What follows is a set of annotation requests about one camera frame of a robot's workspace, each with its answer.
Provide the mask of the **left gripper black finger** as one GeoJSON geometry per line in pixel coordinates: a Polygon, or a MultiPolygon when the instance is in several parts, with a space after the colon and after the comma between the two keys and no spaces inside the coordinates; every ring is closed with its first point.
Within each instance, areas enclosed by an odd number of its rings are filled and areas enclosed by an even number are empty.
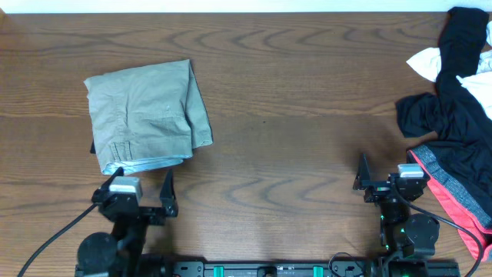
{"type": "Polygon", "coordinates": [[[117,168],[117,170],[101,185],[100,189],[103,191],[108,191],[110,184],[118,176],[124,175],[124,169],[122,167],[117,168]]]}
{"type": "Polygon", "coordinates": [[[177,200],[174,190],[174,173],[169,169],[161,187],[159,199],[166,210],[176,210],[177,200]]]}

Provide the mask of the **khaki green shorts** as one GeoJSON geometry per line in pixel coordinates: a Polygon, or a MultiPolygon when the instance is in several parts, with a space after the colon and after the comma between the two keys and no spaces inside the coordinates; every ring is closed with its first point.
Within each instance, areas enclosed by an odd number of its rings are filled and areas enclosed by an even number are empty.
{"type": "Polygon", "coordinates": [[[214,142],[188,59],[96,75],[84,84],[104,175],[178,165],[214,142]]]}

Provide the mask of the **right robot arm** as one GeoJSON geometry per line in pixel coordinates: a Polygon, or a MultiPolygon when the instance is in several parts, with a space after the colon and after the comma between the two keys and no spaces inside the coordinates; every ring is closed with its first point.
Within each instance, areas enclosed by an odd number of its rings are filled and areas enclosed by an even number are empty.
{"type": "Polygon", "coordinates": [[[426,258],[435,254],[440,224],[410,204],[424,194],[428,176],[417,164],[401,164],[385,181],[371,178],[366,155],[361,155],[353,189],[381,211],[381,245],[387,253],[364,267],[365,276],[428,276],[426,258]]]}

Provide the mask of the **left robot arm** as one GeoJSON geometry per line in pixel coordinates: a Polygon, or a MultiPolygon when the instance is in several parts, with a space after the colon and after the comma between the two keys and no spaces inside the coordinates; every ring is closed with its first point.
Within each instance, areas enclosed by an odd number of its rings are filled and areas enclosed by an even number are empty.
{"type": "Polygon", "coordinates": [[[95,190],[91,201],[108,221],[111,232],[95,232],[78,247],[77,276],[172,276],[173,266],[162,257],[144,254],[150,226],[163,226],[178,216],[173,171],[168,170],[158,207],[140,205],[143,195],[138,177],[118,168],[95,190]]]}

